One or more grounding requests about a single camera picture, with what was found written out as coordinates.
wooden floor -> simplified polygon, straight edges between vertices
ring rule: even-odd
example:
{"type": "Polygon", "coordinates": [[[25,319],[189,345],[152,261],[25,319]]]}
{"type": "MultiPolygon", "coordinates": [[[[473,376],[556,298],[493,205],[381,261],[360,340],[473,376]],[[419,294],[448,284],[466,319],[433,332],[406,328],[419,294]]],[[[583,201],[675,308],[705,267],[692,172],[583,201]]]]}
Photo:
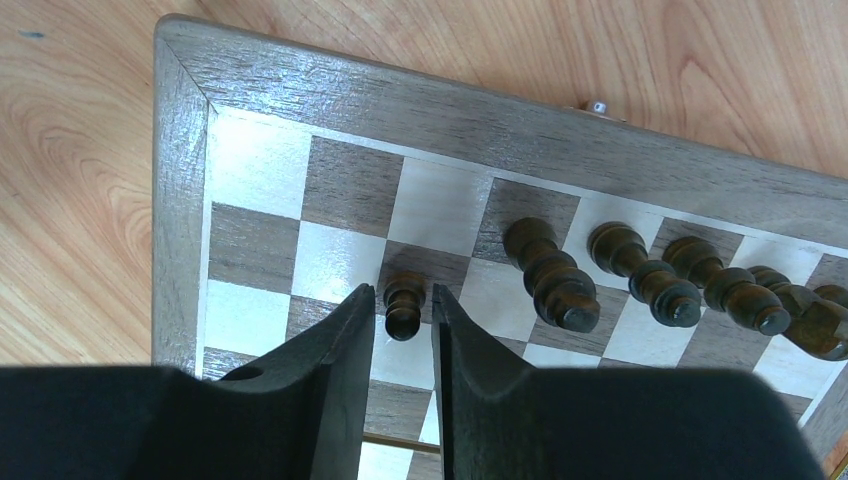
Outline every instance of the wooden floor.
{"type": "Polygon", "coordinates": [[[151,37],[169,12],[554,105],[598,97],[848,178],[848,2],[500,3],[0,2],[0,363],[149,360],[151,37]]]}

wood grain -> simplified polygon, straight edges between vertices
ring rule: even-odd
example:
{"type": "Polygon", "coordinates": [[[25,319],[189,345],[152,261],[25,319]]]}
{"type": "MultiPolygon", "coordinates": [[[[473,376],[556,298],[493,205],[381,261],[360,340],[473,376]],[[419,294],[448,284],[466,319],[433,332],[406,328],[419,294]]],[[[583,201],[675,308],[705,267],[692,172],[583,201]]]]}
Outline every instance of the wood grain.
{"type": "Polygon", "coordinates": [[[598,303],[603,307],[601,318],[590,333],[553,327],[537,318],[530,334],[530,343],[602,357],[630,294],[601,285],[596,288],[598,303]]]}
{"type": "MultiPolygon", "coordinates": [[[[433,321],[433,285],[440,284],[452,292],[460,292],[468,273],[470,257],[432,250],[405,243],[386,242],[377,291],[385,292],[389,279],[406,271],[415,272],[424,277],[427,285],[426,298],[421,306],[421,321],[433,321]]],[[[385,315],[386,304],[380,298],[377,301],[377,313],[385,315]]]]}
{"type": "Polygon", "coordinates": [[[724,267],[730,265],[743,238],[742,235],[733,232],[666,218],[663,220],[662,227],[660,227],[653,245],[648,248],[648,255],[651,258],[662,258],[665,250],[673,241],[690,235],[710,242],[718,252],[718,257],[724,263],[724,267]]]}
{"type": "Polygon", "coordinates": [[[153,119],[152,356],[200,374],[197,319],[203,318],[209,268],[211,200],[205,199],[209,102],[162,39],[156,39],[153,119]],[[171,128],[175,121],[179,128],[171,128]]]}
{"type": "MultiPolygon", "coordinates": [[[[848,248],[842,179],[188,17],[170,17],[159,34],[215,108],[848,248]],[[234,76],[245,64],[253,66],[250,75],[234,76]],[[368,115],[352,121],[361,112],[368,115]]],[[[444,226],[458,228],[456,221],[444,226]]]]}
{"type": "Polygon", "coordinates": [[[415,452],[407,480],[437,480],[442,476],[442,457],[436,453],[415,452]]]}
{"type": "Polygon", "coordinates": [[[0,362],[149,359],[151,39],[169,12],[553,105],[600,97],[632,125],[848,177],[845,2],[7,0],[0,362]]]}
{"type": "Polygon", "coordinates": [[[431,393],[431,390],[370,380],[365,431],[417,441],[431,393]]]}
{"type": "Polygon", "coordinates": [[[846,480],[848,478],[848,432],[842,435],[836,447],[824,459],[822,469],[825,472],[833,472],[831,479],[846,480]]]}
{"type": "Polygon", "coordinates": [[[707,309],[695,327],[678,366],[731,368],[751,372],[770,337],[740,328],[726,314],[707,309]]]}
{"type": "Polygon", "coordinates": [[[824,255],[807,280],[807,287],[815,289],[832,284],[848,286],[848,259],[824,255]]]}
{"type": "Polygon", "coordinates": [[[203,349],[202,378],[204,380],[218,380],[230,371],[253,360],[256,360],[253,355],[206,347],[203,349]]]}
{"type": "Polygon", "coordinates": [[[795,419],[795,421],[798,421],[798,419],[804,415],[804,412],[807,410],[811,401],[809,398],[798,397],[788,393],[778,393],[777,395],[781,400],[783,400],[783,403],[786,404],[789,414],[792,415],[792,418],[795,419]]]}
{"type": "Polygon", "coordinates": [[[286,341],[288,342],[300,335],[300,332],[323,320],[336,307],[338,307],[338,304],[292,295],[289,304],[289,318],[286,322],[286,341]]]}
{"type": "Polygon", "coordinates": [[[209,278],[291,293],[299,229],[291,218],[213,203],[209,278]]]}
{"type": "Polygon", "coordinates": [[[580,198],[523,183],[496,178],[483,212],[473,256],[492,262],[510,263],[503,238],[513,223],[525,217],[548,222],[562,248],[580,198]]]}
{"type": "Polygon", "coordinates": [[[403,157],[313,137],[301,220],[385,238],[403,157]]]}
{"type": "MultiPolygon", "coordinates": [[[[834,421],[833,418],[829,418],[830,416],[826,412],[828,409],[842,408],[846,403],[848,403],[848,368],[843,367],[842,372],[833,382],[833,386],[822,398],[815,413],[810,416],[804,428],[801,429],[814,452],[827,452],[833,449],[845,452],[845,429],[834,425],[834,423],[838,423],[838,420],[834,421]],[[836,442],[836,445],[831,449],[828,444],[834,442],[836,442]]],[[[827,458],[826,455],[820,455],[820,457],[822,460],[827,458]]]]}

pawn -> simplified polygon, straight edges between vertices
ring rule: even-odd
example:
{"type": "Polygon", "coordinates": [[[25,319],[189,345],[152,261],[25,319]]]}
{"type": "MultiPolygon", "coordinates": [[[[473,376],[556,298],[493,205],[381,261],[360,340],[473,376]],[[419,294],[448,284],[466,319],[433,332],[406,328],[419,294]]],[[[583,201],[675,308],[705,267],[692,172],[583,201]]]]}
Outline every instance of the pawn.
{"type": "Polygon", "coordinates": [[[649,260],[645,240],[628,225],[610,222],[589,236],[589,255],[598,267],[629,278],[630,294],[646,303],[651,314],[669,327],[693,327],[701,319],[698,287],[678,278],[660,260],[649,260]]]}
{"type": "Polygon", "coordinates": [[[524,272],[524,288],[545,323],[583,333],[595,328],[601,311],[595,282],[557,247],[547,222],[523,218],[509,227],[503,243],[512,264],[524,272]]]}
{"type": "Polygon", "coordinates": [[[424,277],[413,272],[393,275],[386,283],[383,303],[386,304],[386,332],[405,342],[421,328],[421,307],[427,298],[424,277]]]}
{"type": "Polygon", "coordinates": [[[848,290],[839,285],[822,285],[813,291],[825,300],[848,308],[848,290]]]}
{"type": "Polygon", "coordinates": [[[848,308],[828,298],[840,299],[840,287],[826,286],[817,292],[793,285],[785,275],[770,267],[751,267],[758,285],[777,295],[792,323],[783,336],[798,348],[821,360],[848,359],[848,308]]]}
{"type": "Polygon", "coordinates": [[[718,251],[698,237],[675,240],[663,253],[663,260],[677,275],[704,289],[704,300],[716,311],[749,330],[774,336],[789,327],[792,317],[771,290],[757,285],[754,275],[744,268],[724,268],[718,251]]]}

